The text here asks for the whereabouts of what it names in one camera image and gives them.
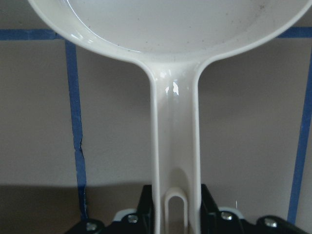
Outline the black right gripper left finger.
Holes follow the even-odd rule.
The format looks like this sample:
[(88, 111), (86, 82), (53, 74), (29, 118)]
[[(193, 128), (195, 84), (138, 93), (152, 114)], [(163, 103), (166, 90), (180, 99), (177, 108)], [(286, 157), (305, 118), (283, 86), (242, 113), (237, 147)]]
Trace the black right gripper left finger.
[(153, 234), (155, 231), (155, 212), (151, 185), (143, 186), (136, 213), (142, 234)]

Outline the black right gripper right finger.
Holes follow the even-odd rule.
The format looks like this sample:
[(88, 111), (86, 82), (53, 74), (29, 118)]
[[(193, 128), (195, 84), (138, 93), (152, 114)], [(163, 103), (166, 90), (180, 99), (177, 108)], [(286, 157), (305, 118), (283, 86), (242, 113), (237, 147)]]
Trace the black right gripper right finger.
[(207, 186), (201, 184), (200, 228), (202, 234), (217, 233), (217, 215), (219, 209)]

